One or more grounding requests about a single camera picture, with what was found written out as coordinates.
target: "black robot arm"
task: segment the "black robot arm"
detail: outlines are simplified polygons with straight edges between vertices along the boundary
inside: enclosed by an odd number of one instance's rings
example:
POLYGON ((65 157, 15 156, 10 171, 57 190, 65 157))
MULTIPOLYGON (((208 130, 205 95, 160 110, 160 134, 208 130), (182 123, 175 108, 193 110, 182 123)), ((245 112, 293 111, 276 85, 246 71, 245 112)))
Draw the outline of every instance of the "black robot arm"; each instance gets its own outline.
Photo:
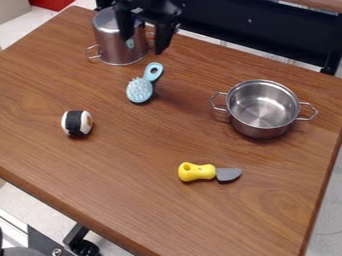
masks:
POLYGON ((170 0, 97 0, 102 8, 113 6, 120 35, 127 41, 134 34, 135 19, 155 25, 155 53, 161 54, 170 46, 182 13, 170 0))

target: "pot handle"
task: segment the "pot handle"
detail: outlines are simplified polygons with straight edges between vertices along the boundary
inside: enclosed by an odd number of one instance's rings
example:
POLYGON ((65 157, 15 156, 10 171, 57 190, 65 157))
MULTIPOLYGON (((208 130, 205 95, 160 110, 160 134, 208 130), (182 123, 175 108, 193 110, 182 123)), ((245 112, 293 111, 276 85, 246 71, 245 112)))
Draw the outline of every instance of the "pot handle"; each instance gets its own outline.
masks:
POLYGON ((101 55, 101 51, 99 51, 99 50, 98 50, 98 54, 97 54, 97 55, 92 55, 92 56, 91 56, 91 55, 89 54, 89 51, 90 51, 91 49, 93 49, 93 48, 98 48, 98 49, 99 49, 99 47, 100 47, 100 45, 95 44, 95 45, 90 46, 90 47, 88 47, 88 48, 86 49, 86 58, 87 58, 88 61, 91 62, 92 59, 97 59, 97 58, 100 58, 100 57, 102 56, 102 55, 101 55))
POLYGON ((299 102, 300 105, 306 105, 309 106, 312 110, 313 110, 313 114, 311 117, 298 117, 296 120, 297 121, 311 121, 312 119, 314 119, 317 115, 318 115, 318 110, 312 106, 310 103, 308 102, 299 102))
POLYGON ((219 111, 223 111, 223 112, 228 112, 228 110, 225 109, 225 108, 218 108, 218 107, 216 107, 216 105, 215 105, 215 98, 216 98, 217 96, 219 96, 219 95, 225 95, 225 96, 227 96, 228 93, 225 93, 225 92, 215 92, 214 96, 212 96, 212 97, 210 98, 210 103, 211 103, 211 105, 213 106, 213 109, 219 110, 219 111))

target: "black and white ball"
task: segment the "black and white ball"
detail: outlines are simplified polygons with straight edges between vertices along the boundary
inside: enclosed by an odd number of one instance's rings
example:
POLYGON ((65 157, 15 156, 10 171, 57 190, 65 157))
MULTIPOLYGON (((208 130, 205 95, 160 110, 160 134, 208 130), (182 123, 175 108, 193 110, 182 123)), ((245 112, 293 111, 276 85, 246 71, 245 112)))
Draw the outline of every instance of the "black and white ball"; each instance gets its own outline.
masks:
POLYGON ((87 111, 67 111, 61 121, 62 128, 67 135, 84 136, 93 127, 93 119, 87 111))

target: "white floor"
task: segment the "white floor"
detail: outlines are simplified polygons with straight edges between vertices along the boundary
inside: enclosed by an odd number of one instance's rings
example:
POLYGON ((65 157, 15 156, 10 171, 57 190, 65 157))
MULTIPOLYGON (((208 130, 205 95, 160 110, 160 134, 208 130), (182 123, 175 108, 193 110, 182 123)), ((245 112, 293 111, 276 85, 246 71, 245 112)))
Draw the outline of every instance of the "white floor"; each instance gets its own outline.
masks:
MULTIPOLYGON (((78 5, 88 9, 96 7, 95 0, 76 0, 72 5, 78 5)), ((57 12, 32 7, 32 10, 0 25, 0 48, 7 48, 32 30, 45 23, 57 12)), ((305 63, 295 62, 284 57, 275 56, 246 47, 222 42, 217 39, 202 35, 181 31, 181 34, 200 40, 246 51, 251 54, 275 59, 319 71, 318 67, 305 63)), ((324 197, 323 205, 315 225, 307 256, 340 256, 342 255, 342 154, 335 165, 330 184, 324 197)), ((0 208, 7 211, 19 220, 31 225, 45 235, 61 243, 64 236, 70 231, 75 222, 60 214, 49 206, 41 203, 18 188, 0 180, 0 208)), ((87 239, 95 242, 101 248, 103 256, 131 255, 109 241, 90 233, 87 239)))

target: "small metal pot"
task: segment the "small metal pot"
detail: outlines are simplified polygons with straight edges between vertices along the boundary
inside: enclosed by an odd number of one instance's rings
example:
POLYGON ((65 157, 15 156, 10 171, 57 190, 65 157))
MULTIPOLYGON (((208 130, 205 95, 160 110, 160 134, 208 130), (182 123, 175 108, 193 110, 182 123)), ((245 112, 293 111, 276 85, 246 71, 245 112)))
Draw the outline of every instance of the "small metal pot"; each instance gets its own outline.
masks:
POLYGON ((120 36, 112 7, 98 12, 92 24, 97 44, 86 49, 88 60, 99 58, 110 65, 124 66, 133 64, 146 56, 149 46, 144 22, 136 19, 134 35, 127 41, 120 36), (92 55, 91 49, 97 49, 97 53, 92 55))
POLYGON ((290 89, 267 80, 242 82, 229 93, 215 93, 210 101, 215 110, 229 114, 230 123, 237 131, 259 139, 283 135, 295 121, 310 121, 318 114, 310 103, 299 102, 290 89), (226 109, 216 107, 214 100, 219 95, 226 96, 226 109), (301 105, 312 109, 311 117, 298 117, 301 105))

